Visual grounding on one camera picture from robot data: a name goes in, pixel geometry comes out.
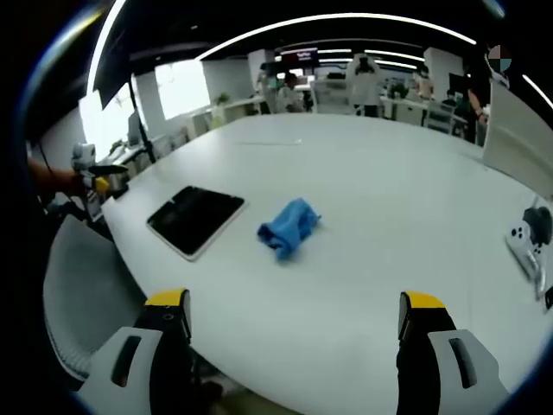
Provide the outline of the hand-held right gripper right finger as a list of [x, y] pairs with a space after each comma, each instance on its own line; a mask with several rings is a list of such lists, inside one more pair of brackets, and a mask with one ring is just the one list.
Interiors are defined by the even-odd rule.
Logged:
[[400, 294], [396, 366], [398, 414], [494, 414], [509, 399], [495, 357], [429, 294]]

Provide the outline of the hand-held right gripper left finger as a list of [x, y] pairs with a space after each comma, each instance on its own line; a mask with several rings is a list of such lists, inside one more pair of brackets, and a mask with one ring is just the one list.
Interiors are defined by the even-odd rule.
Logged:
[[179, 414], [190, 403], [190, 294], [148, 298], [131, 327], [119, 329], [92, 357], [76, 392], [90, 414]]

